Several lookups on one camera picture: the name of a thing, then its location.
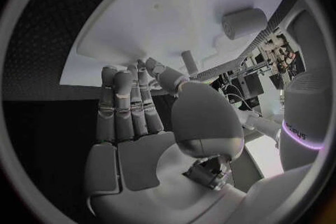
purple light strip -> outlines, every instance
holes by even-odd
[[[287,133],[292,139],[294,139],[296,142],[298,142],[299,144],[311,149],[311,150],[321,150],[323,148],[323,145],[315,145],[315,144],[311,144],[309,142],[304,142],[301,139],[299,139],[296,134],[294,134],[291,130],[288,129],[288,127],[286,126],[285,122],[282,122],[282,129],[284,130],[285,133]]]

glowing purple ring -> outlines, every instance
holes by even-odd
[[[288,129],[288,127],[286,126],[284,120],[282,122],[282,129],[284,130],[285,133],[288,134],[289,137],[291,137],[292,139],[294,139],[296,142],[298,142],[299,144],[303,145],[304,147],[307,147],[311,150],[321,150],[323,148],[323,145],[316,145],[316,144],[311,144],[309,142],[304,142],[301,139],[299,139],[296,134],[294,134],[291,130]]]

white curved surface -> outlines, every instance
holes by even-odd
[[[237,58],[258,33],[230,40],[224,14],[253,7],[267,19],[281,0],[104,0],[78,35],[60,84],[100,86],[101,67],[119,69],[153,57],[186,73],[180,56],[191,50],[199,71]]]

